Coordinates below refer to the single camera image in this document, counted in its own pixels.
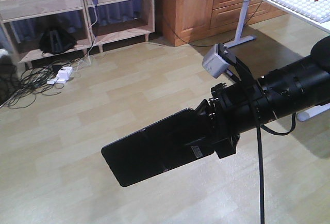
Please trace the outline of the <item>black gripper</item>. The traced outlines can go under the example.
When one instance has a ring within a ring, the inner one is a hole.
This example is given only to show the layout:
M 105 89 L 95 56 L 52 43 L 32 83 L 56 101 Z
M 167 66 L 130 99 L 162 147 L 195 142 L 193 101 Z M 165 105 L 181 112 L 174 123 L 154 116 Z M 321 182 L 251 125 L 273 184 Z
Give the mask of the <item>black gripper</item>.
M 236 153 L 240 133 L 260 126 L 256 100 L 262 97 L 256 86 L 219 83 L 211 88 L 210 103 L 204 99 L 195 109 L 198 118 L 213 118 L 217 140 L 212 144 L 217 156 Z

